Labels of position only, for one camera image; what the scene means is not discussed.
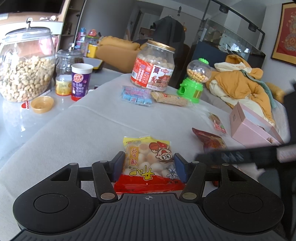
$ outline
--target gumball machine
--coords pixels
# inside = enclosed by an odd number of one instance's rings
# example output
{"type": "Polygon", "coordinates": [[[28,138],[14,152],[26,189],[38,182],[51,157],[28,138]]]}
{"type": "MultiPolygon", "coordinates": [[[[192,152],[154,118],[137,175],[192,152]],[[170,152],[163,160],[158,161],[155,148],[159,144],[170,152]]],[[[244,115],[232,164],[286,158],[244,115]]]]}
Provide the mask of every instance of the gumball machine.
{"type": "Polygon", "coordinates": [[[180,84],[177,94],[199,103],[203,91],[203,84],[211,78],[212,70],[209,62],[203,58],[191,61],[187,66],[187,78],[180,84]]]}

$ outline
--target picture frame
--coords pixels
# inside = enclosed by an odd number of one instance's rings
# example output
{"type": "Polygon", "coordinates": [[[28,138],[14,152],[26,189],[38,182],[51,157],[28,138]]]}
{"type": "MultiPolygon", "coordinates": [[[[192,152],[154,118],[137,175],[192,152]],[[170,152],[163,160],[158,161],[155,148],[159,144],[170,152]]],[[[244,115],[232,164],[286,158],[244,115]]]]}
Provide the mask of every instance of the picture frame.
{"type": "Polygon", "coordinates": [[[283,3],[271,59],[296,66],[296,4],[283,3]]]}

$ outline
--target blue candy packet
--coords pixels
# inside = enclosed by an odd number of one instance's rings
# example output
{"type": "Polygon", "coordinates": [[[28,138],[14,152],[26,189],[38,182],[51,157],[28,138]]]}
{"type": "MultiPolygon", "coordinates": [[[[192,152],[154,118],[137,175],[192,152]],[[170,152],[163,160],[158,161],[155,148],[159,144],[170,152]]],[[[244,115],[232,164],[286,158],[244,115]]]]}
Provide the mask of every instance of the blue candy packet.
{"type": "Polygon", "coordinates": [[[128,101],[130,103],[138,105],[152,105],[151,90],[149,89],[141,89],[132,86],[123,86],[121,98],[124,101],[128,101]]]}

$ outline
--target yellow lid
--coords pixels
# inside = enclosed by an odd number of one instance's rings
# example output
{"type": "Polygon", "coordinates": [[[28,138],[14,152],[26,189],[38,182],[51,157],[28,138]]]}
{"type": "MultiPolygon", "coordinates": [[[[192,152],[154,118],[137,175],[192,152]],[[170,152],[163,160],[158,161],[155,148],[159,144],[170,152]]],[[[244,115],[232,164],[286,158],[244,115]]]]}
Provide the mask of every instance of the yellow lid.
{"type": "Polygon", "coordinates": [[[36,113],[45,113],[51,110],[54,105],[54,99],[50,96],[40,96],[32,100],[31,108],[36,113]]]}
{"type": "Polygon", "coordinates": [[[153,41],[153,40],[148,40],[147,44],[154,45],[156,47],[159,47],[159,48],[171,51],[171,52],[175,52],[175,48],[170,47],[170,46],[165,45],[165,44],[162,44],[162,43],[159,43],[159,42],[156,42],[156,41],[153,41]]]}

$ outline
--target paper cup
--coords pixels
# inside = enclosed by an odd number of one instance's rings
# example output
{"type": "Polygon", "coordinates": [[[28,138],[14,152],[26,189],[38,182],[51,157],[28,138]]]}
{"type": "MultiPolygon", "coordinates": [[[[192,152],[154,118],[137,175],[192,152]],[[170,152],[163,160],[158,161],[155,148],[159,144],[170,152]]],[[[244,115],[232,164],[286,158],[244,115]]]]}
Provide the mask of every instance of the paper cup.
{"type": "Polygon", "coordinates": [[[90,64],[72,64],[71,99],[77,101],[87,94],[93,66],[90,64]]]}

